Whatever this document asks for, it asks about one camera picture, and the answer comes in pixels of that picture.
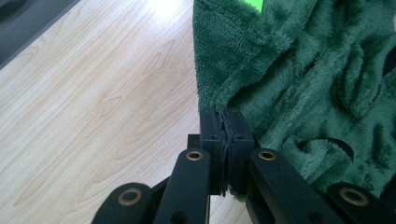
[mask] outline green towel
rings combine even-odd
[[[195,0],[199,109],[240,109],[261,146],[319,190],[345,181],[378,196],[396,173],[396,69],[384,73],[395,10],[390,0],[266,0],[262,13]]]

